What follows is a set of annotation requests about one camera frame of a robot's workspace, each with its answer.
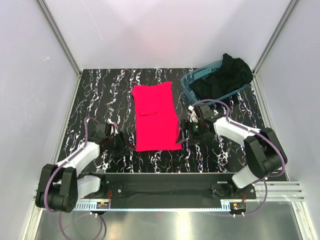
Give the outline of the pink red t shirt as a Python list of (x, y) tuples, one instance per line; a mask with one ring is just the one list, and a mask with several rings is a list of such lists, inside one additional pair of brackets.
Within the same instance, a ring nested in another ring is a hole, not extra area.
[(174, 105), (172, 82), (154, 86), (136, 85), (135, 105), (137, 152), (178, 151), (179, 119)]

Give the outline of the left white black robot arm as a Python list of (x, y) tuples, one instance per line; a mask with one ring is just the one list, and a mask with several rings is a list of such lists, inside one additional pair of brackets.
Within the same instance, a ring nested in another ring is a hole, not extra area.
[(105, 151), (122, 157), (134, 150), (122, 132), (95, 133), (63, 161), (42, 168), (35, 205), (51, 213), (70, 213), (77, 201), (89, 194), (103, 198), (108, 193), (107, 184), (99, 176), (89, 174), (79, 179), (79, 174)]

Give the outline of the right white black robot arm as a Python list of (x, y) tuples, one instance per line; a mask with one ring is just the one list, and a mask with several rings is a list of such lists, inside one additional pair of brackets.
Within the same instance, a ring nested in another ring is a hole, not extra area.
[(211, 188), (213, 196), (220, 199), (241, 198), (252, 184), (284, 174), (288, 160), (271, 128), (248, 127), (225, 116), (198, 120), (193, 117), (180, 121), (177, 142), (195, 145), (206, 133), (215, 133), (238, 143), (244, 148), (246, 157), (246, 166), (227, 183)]

